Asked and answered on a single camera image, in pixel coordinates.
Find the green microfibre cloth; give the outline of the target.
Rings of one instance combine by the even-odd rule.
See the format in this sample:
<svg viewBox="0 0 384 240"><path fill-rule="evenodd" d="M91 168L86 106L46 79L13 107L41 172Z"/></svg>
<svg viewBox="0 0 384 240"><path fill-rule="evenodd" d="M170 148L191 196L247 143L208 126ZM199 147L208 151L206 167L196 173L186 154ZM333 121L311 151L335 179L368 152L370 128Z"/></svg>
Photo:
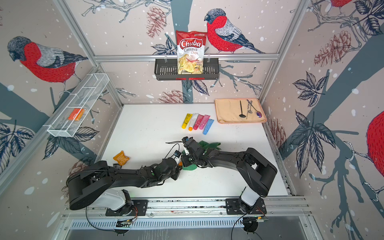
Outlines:
<svg viewBox="0 0 384 240"><path fill-rule="evenodd" d="M221 145L220 142L208 143L205 141L200 141L200 142L198 142L198 145L199 145L199 147L203 148L205 151L208 149L221 150L219 148L219 146ZM205 163L196 164L196 162L194 160L186 159L186 155L187 155L187 149L185 149L182 153L183 170L193 171L197 168L208 168L208 164L205 164Z"/></svg>

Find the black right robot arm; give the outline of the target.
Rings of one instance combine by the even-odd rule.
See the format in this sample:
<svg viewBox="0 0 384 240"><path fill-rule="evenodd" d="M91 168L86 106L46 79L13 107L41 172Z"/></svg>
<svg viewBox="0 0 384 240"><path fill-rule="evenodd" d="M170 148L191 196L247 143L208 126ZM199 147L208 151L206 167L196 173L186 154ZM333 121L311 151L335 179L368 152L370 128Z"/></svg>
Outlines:
<svg viewBox="0 0 384 240"><path fill-rule="evenodd" d="M183 166L191 163L199 168L227 168L237 170L248 187L239 198L239 207L254 207L260 198L265 198L278 173L277 168L254 148L243 152L224 152L201 146L192 137L184 137L185 154Z"/></svg>

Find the light blue toothpaste tube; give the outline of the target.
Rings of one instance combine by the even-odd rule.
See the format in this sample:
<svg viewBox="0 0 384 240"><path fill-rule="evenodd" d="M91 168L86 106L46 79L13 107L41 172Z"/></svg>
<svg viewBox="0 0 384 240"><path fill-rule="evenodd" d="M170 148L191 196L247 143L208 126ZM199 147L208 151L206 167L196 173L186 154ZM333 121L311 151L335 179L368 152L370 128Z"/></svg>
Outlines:
<svg viewBox="0 0 384 240"><path fill-rule="evenodd" d="M211 128L211 126L212 126L213 123L214 123L214 120L213 120L213 119L208 119L208 121L207 121L207 123L206 123L206 125L205 125L205 128L204 128L204 130L203 130L203 134L204 134L204 135L207 135L207 134L208 134L208 132L209 132L209 130L210 130L210 128Z"/></svg>

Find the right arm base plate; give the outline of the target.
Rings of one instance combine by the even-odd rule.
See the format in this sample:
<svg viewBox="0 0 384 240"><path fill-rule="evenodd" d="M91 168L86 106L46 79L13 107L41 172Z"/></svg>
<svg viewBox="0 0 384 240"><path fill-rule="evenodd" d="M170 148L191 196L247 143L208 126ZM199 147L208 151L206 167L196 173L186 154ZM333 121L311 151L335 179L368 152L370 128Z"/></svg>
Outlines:
<svg viewBox="0 0 384 240"><path fill-rule="evenodd" d="M250 206L240 198L226 199L226 210L228 215L265 215L267 213L264 199L258 198L254 205Z"/></svg>

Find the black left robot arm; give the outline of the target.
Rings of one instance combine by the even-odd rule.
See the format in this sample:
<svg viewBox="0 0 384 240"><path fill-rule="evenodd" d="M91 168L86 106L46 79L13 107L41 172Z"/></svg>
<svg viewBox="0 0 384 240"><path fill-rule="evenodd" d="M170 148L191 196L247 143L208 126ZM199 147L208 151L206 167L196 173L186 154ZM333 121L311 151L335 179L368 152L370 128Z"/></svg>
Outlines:
<svg viewBox="0 0 384 240"><path fill-rule="evenodd" d="M118 169L108 166L106 161L99 161L68 178L70 209L75 211L91 205L111 188L150 188L161 186L169 178L177 180L182 169L179 166L181 156L181 152L175 151L161 163L137 170Z"/></svg>

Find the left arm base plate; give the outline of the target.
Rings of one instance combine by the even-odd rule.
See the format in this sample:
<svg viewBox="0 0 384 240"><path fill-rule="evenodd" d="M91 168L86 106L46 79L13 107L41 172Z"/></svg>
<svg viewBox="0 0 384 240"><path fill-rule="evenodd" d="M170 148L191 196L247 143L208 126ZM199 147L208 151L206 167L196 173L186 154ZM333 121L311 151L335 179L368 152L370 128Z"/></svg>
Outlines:
<svg viewBox="0 0 384 240"><path fill-rule="evenodd" d="M107 217L125 217L125 216L145 216L148 200L131 200L118 210L107 209Z"/></svg>

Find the dark pink toothpaste tube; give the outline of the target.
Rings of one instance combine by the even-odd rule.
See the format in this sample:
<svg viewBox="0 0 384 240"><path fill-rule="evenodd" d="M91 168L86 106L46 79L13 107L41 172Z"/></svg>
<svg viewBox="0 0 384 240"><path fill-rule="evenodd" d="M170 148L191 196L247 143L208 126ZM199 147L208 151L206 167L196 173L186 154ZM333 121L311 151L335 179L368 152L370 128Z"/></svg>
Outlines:
<svg viewBox="0 0 384 240"><path fill-rule="evenodd" d="M196 119L195 124L193 126L193 130L197 130L199 128L203 118L204 118L204 115L198 115L197 116L197 119Z"/></svg>

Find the yellow toothpaste tube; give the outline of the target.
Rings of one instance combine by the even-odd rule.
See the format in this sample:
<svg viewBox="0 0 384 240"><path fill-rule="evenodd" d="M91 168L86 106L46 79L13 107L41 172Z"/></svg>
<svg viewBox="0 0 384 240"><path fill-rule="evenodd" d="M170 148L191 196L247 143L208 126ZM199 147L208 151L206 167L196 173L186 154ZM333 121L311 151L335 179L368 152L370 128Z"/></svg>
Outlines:
<svg viewBox="0 0 384 240"><path fill-rule="evenodd" d="M182 129L186 129L187 125L189 124L189 121L191 120L193 114L187 114L184 121L183 121L183 124L182 124Z"/></svg>

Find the light pink toothpaste tube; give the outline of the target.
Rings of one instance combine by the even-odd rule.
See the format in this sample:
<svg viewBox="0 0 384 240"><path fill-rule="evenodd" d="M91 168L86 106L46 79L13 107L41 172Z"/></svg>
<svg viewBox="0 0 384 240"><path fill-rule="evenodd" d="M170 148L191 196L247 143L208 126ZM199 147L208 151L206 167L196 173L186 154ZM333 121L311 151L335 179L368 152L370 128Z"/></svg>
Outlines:
<svg viewBox="0 0 384 240"><path fill-rule="evenodd" d="M203 130L205 128L205 125L207 124L208 120L210 119L210 115L204 115L200 124L199 124L199 129Z"/></svg>

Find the white orange-capped toothpaste tube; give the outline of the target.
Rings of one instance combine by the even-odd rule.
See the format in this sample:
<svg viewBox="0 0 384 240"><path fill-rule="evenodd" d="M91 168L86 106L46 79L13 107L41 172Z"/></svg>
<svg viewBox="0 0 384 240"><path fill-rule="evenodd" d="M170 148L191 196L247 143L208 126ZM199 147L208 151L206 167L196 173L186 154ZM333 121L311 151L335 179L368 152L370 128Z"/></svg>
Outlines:
<svg viewBox="0 0 384 240"><path fill-rule="evenodd" d="M192 131L194 129L194 126L195 126L195 123L196 123L196 120L198 118L199 114L198 113L194 113L189 121L189 124L188 124L188 130L189 131Z"/></svg>

